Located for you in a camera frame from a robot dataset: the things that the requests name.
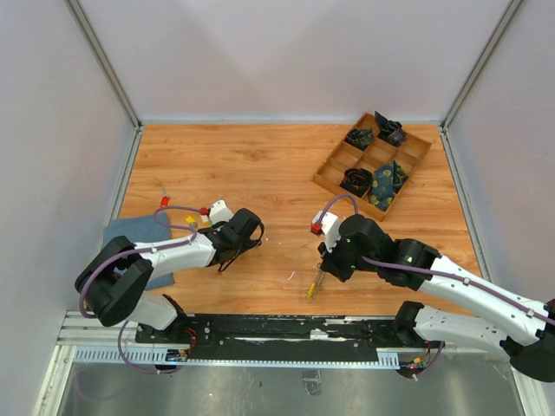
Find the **large keyring with yellow handle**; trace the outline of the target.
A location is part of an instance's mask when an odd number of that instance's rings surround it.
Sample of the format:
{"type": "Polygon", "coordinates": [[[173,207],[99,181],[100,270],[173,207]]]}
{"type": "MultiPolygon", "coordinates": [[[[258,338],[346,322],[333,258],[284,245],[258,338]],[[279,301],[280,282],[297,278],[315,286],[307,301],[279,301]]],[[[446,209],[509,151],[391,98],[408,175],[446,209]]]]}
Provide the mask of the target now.
{"type": "Polygon", "coordinates": [[[317,274],[310,287],[308,288],[304,300],[307,303],[313,303],[316,300],[318,292],[323,288],[323,282],[325,277],[327,276],[327,272],[322,269],[322,264],[317,264],[317,274]]]}

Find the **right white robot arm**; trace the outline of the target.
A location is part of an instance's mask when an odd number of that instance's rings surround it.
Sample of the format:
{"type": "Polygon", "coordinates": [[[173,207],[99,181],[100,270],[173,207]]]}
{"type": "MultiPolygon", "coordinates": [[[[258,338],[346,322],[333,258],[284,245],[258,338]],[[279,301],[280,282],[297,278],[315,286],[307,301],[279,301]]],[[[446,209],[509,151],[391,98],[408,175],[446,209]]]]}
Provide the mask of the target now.
{"type": "Polygon", "coordinates": [[[322,270],[340,281],[357,271],[375,272],[393,286],[438,296],[467,311],[457,315],[404,302],[392,327],[402,346],[424,340],[479,349],[507,357],[532,379],[554,381],[553,302],[502,289],[418,240],[394,240],[361,214],[341,220],[320,211],[310,230],[323,237],[318,247],[322,270]]]}

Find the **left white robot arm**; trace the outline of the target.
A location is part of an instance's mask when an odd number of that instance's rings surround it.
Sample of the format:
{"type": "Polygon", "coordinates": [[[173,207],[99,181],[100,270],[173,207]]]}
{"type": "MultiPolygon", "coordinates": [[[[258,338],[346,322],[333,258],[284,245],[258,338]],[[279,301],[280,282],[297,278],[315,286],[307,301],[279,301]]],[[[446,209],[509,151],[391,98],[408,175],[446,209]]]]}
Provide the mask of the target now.
{"type": "Polygon", "coordinates": [[[134,243],[118,236],[101,249],[75,280],[79,311],[104,327],[135,322],[155,330],[164,341],[179,341],[186,332],[186,312],[170,296],[147,290],[153,279],[180,270],[216,266],[225,271],[240,255],[262,243],[264,224],[242,208],[209,209],[211,224],[185,226],[185,237],[134,243]]]}

